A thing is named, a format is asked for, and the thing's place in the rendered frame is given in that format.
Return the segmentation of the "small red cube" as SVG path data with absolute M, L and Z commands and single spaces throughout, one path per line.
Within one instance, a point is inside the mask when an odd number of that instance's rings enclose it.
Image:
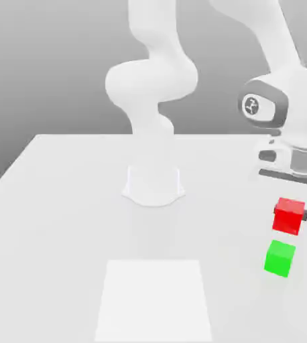
M 306 209 L 305 202 L 279 198 L 273 210 L 272 229 L 298 236 L 304 209 Z

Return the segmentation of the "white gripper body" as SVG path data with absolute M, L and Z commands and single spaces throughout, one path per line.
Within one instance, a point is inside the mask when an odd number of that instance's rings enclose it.
M 249 174 L 249 193 L 258 198 L 307 200 L 307 178 L 264 167 L 254 168 Z

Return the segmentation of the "small green cube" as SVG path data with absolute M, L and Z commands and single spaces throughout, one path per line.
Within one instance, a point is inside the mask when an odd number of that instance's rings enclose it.
M 264 269 L 281 277 L 288 277 L 296 247 L 272 240 L 267 250 Z

